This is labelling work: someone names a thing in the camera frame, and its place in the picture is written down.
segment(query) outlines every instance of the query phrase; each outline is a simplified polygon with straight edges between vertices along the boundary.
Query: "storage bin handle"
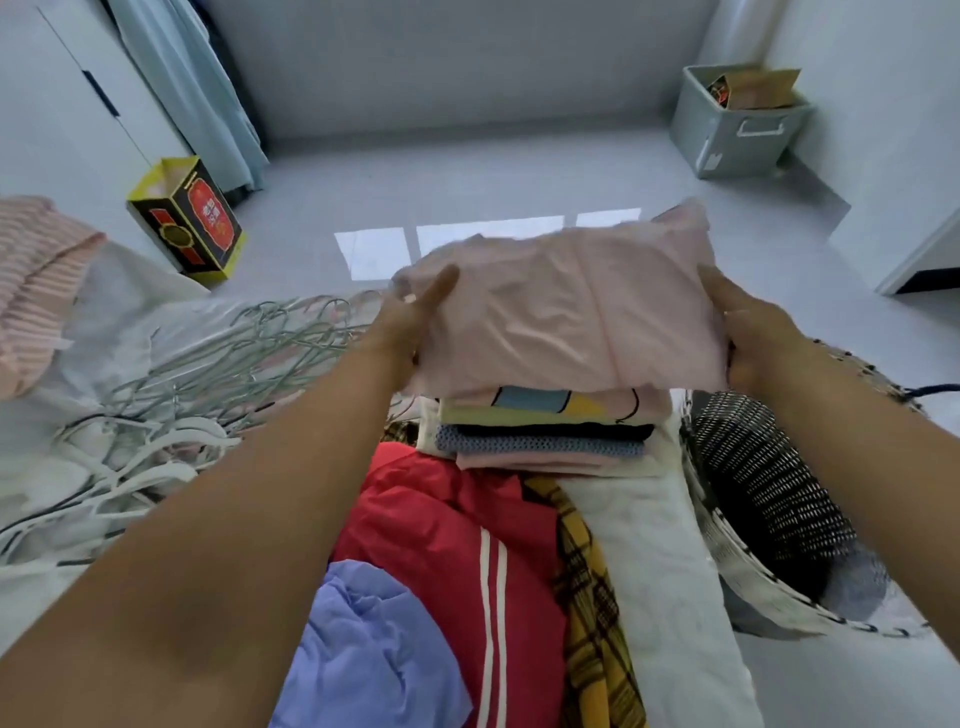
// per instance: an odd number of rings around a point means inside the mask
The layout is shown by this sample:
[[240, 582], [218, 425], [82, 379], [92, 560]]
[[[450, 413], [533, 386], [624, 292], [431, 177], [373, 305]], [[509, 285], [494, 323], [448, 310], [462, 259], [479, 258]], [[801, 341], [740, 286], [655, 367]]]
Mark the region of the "storage bin handle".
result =
[[740, 122], [740, 128], [736, 130], [736, 135], [740, 137], [745, 136], [782, 136], [786, 132], [786, 127], [783, 126], [783, 122], [780, 122], [780, 125], [776, 129], [771, 129], [768, 132], [746, 132], [744, 131], [747, 127], [747, 122], [750, 119], [744, 119]]

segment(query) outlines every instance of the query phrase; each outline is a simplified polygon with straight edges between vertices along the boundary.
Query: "wardrobe door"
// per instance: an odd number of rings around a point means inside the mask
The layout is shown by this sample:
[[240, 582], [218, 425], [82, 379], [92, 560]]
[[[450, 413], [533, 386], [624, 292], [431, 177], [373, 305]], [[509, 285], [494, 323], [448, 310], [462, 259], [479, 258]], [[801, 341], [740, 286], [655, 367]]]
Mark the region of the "wardrobe door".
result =
[[127, 211], [150, 164], [36, 7], [0, 3], [0, 195], [44, 195], [156, 261]]
[[143, 80], [100, 0], [35, 0], [77, 65], [91, 73], [143, 156], [187, 157], [193, 151]]

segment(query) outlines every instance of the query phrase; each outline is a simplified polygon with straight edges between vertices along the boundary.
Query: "tile floor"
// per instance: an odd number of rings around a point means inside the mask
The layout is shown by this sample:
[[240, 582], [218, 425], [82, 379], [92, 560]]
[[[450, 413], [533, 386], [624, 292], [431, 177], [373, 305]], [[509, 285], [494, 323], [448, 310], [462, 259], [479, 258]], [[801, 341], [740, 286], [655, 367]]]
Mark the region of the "tile floor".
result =
[[[696, 195], [719, 265], [804, 331], [907, 385], [960, 381], [960, 291], [874, 294], [828, 245], [836, 206], [793, 175], [700, 182], [663, 128], [562, 124], [301, 144], [275, 154], [268, 181], [240, 208], [250, 242], [218, 296], [347, 293], [474, 232], [608, 225]], [[929, 408], [960, 432], [960, 396]], [[767, 724], [955, 723], [960, 666], [935, 640], [858, 637], [741, 639]]]

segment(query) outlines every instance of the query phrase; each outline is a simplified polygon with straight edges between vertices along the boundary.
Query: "wicker basket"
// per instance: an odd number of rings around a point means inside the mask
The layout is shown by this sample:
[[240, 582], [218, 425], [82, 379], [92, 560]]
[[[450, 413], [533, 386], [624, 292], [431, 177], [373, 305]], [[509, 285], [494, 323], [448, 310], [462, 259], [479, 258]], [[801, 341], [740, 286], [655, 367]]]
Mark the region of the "wicker basket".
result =
[[[827, 348], [924, 415], [876, 367]], [[763, 404], [733, 392], [688, 392], [681, 437], [697, 521], [732, 591], [735, 628], [774, 639], [851, 628], [900, 638], [929, 632]]]

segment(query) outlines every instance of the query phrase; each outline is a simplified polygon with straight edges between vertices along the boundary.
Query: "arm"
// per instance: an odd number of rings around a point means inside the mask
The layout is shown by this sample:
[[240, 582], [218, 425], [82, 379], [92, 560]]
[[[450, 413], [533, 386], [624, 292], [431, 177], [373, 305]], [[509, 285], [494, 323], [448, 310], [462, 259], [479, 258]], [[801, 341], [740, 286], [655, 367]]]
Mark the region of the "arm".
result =
[[960, 440], [861, 381], [778, 306], [701, 271], [735, 346], [730, 381], [777, 416], [864, 541], [960, 655]]
[[5, 722], [267, 725], [391, 395], [456, 279], [388, 297], [328, 376], [93, 564], [0, 661]]

